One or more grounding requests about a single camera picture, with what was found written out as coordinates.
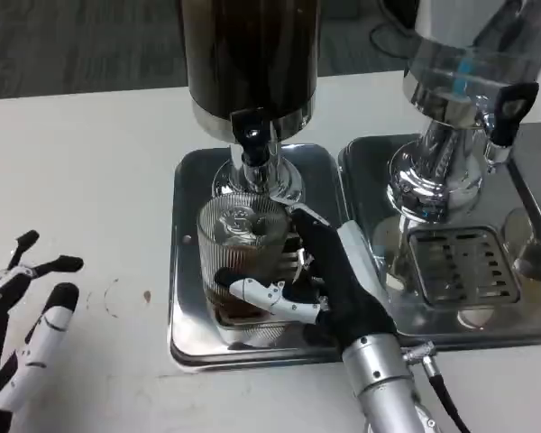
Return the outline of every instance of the black tap handle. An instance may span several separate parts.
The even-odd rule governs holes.
[[[500,90],[495,102],[495,127],[490,134],[494,144],[513,145],[520,123],[533,108],[538,92],[538,83],[519,83]]]
[[[236,141],[243,147],[243,162],[249,167],[261,167],[270,158],[272,140],[271,120],[262,108],[231,113]]]

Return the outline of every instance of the robotic hand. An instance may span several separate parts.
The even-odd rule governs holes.
[[[375,433],[440,431],[420,403],[408,369],[422,362],[439,398],[462,432],[468,432],[446,391],[433,359],[432,343],[403,354],[388,297],[375,271],[360,228],[349,221],[334,229],[304,204],[283,203],[312,257],[319,277],[316,295],[285,281],[256,281],[229,268],[215,280],[239,299],[284,319],[317,324],[334,339],[353,391]]]
[[[50,272],[77,272],[82,259],[61,255],[58,259],[35,267],[20,264],[22,254],[38,240],[30,231],[17,239],[17,247],[4,267],[0,263],[0,358],[8,328],[8,311],[24,296],[32,280]],[[43,382],[50,360],[68,329],[78,302],[78,288],[70,283],[58,284],[50,294],[40,317],[0,368],[0,433],[10,428],[13,413],[32,397]]]

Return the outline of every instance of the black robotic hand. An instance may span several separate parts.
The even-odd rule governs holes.
[[[293,225],[300,235],[307,253],[313,257],[312,273],[324,284],[320,285],[320,295],[325,297],[326,306],[316,298],[302,299],[284,281],[278,284],[256,281],[248,275],[241,275],[228,268],[221,269],[215,280],[229,288],[231,293],[259,308],[265,309],[281,318],[304,323],[316,323],[325,328],[335,339],[342,353],[353,341],[372,334],[393,334],[395,323],[383,305],[363,287],[357,278],[358,273],[375,273],[357,269],[361,261],[353,248],[345,249],[340,231],[329,225],[321,216],[300,204],[287,208]],[[358,230],[354,222],[351,228]],[[368,281],[376,281],[374,276]]]
[[[83,266],[82,259],[66,255],[34,267],[21,265],[22,254],[36,243],[38,237],[33,230],[20,236],[8,264],[0,263],[0,358],[9,310],[24,296],[32,280],[50,272],[77,272]],[[58,284],[24,339],[24,345],[15,350],[0,368],[0,433],[9,430],[13,413],[41,386],[77,302],[78,288],[75,285]]]

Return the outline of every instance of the white robotic finger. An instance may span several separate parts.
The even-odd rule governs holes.
[[[321,308],[318,303],[295,302],[283,297],[284,282],[265,287],[258,281],[247,278],[231,284],[230,292],[249,304],[264,309],[283,320],[315,324]]]
[[[0,410],[16,412],[40,389],[77,302],[78,289],[73,284],[54,288],[25,345],[0,370]]]

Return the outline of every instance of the drip tray grate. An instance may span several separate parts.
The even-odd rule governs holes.
[[[415,229],[408,245],[432,306],[489,306],[519,299],[506,255],[489,227]]]

